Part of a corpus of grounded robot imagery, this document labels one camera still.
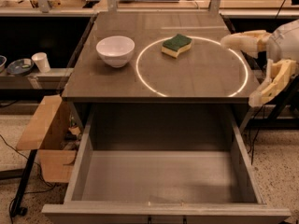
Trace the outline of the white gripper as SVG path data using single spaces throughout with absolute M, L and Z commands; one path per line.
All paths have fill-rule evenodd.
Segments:
M 253 58 L 266 51 L 266 77 L 249 96 L 249 106 L 260 107 L 277 97 L 298 74 L 299 20 L 279 26 L 272 34 L 253 30 L 227 35 L 221 39 L 221 46 L 241 50 Z

